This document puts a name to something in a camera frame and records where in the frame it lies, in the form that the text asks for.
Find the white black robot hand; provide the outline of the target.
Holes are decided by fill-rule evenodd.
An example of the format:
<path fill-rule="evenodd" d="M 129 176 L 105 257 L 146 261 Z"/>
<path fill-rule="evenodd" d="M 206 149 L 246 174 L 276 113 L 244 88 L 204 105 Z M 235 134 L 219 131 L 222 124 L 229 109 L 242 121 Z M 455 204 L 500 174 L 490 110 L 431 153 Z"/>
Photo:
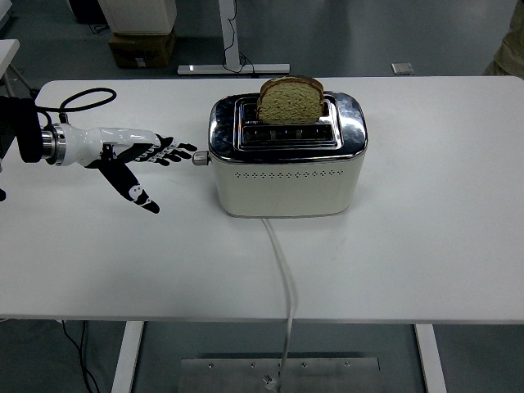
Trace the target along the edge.
<path fill-rule="evenodd" d="M 68 124 L 61 126 L 65 135 L 65 151 L 59 155 L 60 165 L 79 164 L 97 169 L 110 185 L 127 201 L 153 214 L 160 207 L 148 196 L 127 164 L 152 163 L 168 166 L 190 160 L 197 147 L 171 136 L 149 130 L 95 128 L 82 130 Z"/>

